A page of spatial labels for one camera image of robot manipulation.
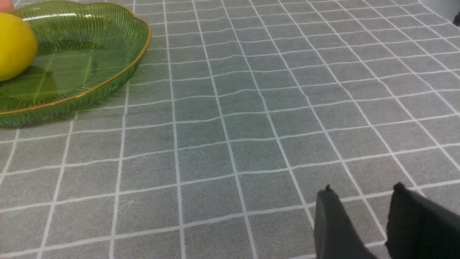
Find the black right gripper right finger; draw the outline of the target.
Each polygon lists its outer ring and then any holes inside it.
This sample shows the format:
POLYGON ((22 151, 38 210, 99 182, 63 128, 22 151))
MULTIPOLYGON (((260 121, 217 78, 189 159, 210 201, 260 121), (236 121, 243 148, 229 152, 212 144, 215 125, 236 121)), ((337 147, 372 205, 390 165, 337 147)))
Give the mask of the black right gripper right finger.
POLYGON ((458 259, 460 217, 404 184, 393 187, 386 248, 392 259, 458 259))

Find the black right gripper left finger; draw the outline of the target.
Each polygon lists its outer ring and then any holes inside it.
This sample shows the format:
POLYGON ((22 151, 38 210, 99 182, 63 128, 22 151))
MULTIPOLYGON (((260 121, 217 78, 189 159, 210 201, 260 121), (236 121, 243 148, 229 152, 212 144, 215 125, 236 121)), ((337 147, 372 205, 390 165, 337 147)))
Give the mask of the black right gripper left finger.
POLYGON ((316 196, 314 241, 317 259, 375 259, 347 215, 340 197, 327 185, 316 196))

